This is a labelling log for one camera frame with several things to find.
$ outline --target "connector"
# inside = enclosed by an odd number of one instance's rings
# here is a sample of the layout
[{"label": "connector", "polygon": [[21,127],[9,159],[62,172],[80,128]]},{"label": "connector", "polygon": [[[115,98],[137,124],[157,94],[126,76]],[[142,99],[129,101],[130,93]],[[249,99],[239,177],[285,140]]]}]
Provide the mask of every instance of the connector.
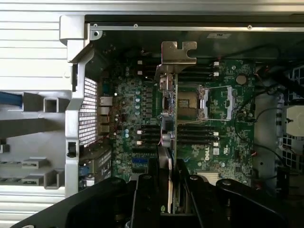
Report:
[{"label": "connector", "polygon": [[146,158],[132,158],[132,163],[135,163],[135,164],[148,163],[148,159],[146,159]]}]

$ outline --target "metal bracket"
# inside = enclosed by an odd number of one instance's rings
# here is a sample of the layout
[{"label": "metal bracket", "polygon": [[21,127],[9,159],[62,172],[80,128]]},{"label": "metal bracket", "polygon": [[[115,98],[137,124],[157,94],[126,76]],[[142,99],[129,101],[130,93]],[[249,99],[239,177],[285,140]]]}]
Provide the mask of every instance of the metal bracket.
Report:
[{"label": "metal bracket", "polygon": [[90,24],[85,24],[84,15],[60,17],[59,39],[67,47],[67,61],[78,63],[93,47],[90,43]]},{"label": "metal bracket", "polygon": [[176,41],[164,41],[161,44],[161,64],[157,66],[155,80],[164,74],[178,74],[186,67],[196,64],[196,58],[189,57],[187,52],[197,48],[197,42],[183,42],[182,49],[177,48]]}]

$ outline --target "sticker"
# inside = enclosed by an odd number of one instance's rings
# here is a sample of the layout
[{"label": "sticker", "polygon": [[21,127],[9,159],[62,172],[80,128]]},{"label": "sticker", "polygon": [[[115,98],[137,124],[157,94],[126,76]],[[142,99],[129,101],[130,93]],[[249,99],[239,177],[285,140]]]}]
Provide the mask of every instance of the sticker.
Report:
[{"label": "sticker", "polygon": [[213,155],[219,155],[219,148],[213,148]]},{"label": "sticker", "polygon": [[210,33],[207,38],[210,39],[228,39],[231,33]]}]

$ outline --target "screw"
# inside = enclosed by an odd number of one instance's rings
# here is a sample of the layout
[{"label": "screw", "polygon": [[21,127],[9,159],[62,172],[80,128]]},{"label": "screw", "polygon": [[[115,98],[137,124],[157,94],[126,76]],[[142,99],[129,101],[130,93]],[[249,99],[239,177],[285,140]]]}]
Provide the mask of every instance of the screw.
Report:
[{"label": "screw", "polygon": [[223,185],[231,185],[231,182],[230,181],[228,181],[228,180],[223,180]]},{"label": "screw", "polygon": [[194,181],[196,181],[197,179],[198,179],[198,177],[197,177],[197,176],[194,176],[194,175],[190,176],[190,180],[194,180]]},{"label": "screw", "polygon": [[151,175],[144,175],[144,179],[150,179],[152,176]]}]

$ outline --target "silver metal frame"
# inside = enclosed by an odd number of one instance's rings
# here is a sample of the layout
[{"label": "silver metal frame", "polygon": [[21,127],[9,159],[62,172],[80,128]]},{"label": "silver metal frame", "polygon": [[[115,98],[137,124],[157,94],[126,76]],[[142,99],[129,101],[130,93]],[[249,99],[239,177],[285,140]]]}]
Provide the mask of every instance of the silver metal frame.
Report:
[{"label": "silver metal frame", "polygon": [[68,15],[60,18],[60,41],[67,46],[67,60],[78,63],[77,90],[66,111],[66,143],[75,142],[77,156],[66,157],[66,196],[78,191],[78,111],[84,99],[85,66],[94,56],[90,45],[91,40],[99,39],[106,30],[193,30],[193,31],[246,31],[246,32],[304,32],[304,28],[274,28],[257,27],[147,27],[134,24],[134,26],[97,26],[85,24],[83,15]]}]

